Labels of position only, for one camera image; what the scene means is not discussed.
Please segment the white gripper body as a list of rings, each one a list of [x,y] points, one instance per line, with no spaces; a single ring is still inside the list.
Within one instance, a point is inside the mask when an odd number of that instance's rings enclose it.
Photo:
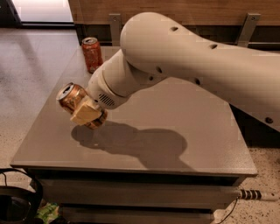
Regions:
[[[128,100],[128,97],[121,97],[109,88],[102,70],[94,72],[87,84],[86,91],[103,109],[116,109]]]

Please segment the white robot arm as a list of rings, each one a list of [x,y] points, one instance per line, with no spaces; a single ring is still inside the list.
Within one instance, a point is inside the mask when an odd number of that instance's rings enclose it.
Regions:
[[[210,41],[155,12],[132,17],[120,45],[90,78],[73,122],[90,123],[136,91],[174,77],[280,130],[280,54]]]

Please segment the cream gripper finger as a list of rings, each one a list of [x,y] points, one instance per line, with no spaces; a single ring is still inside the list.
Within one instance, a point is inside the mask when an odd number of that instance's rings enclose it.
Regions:
[[[79,125],[101,126],[104,123],[104,110],[89,96],[78,103],[70,120]]]

